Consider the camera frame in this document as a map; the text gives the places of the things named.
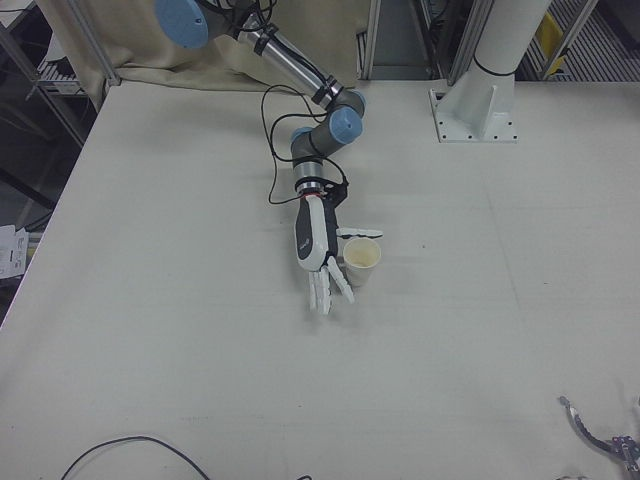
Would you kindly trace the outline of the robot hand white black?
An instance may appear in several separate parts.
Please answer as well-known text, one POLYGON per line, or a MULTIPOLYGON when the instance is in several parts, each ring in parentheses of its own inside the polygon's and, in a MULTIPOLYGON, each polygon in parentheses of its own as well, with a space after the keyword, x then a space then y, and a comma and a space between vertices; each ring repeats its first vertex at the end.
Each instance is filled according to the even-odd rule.
POLYGON ((310 309, 328 315, 332 306, 331 281, 346 300, 353 304, 351 285, 338 265, 338 239, 378 239, 381 230, 341 228, 335 207, 317 192, 300 198, 294 226, 296 256, 299 266, 308 272, 310 309))

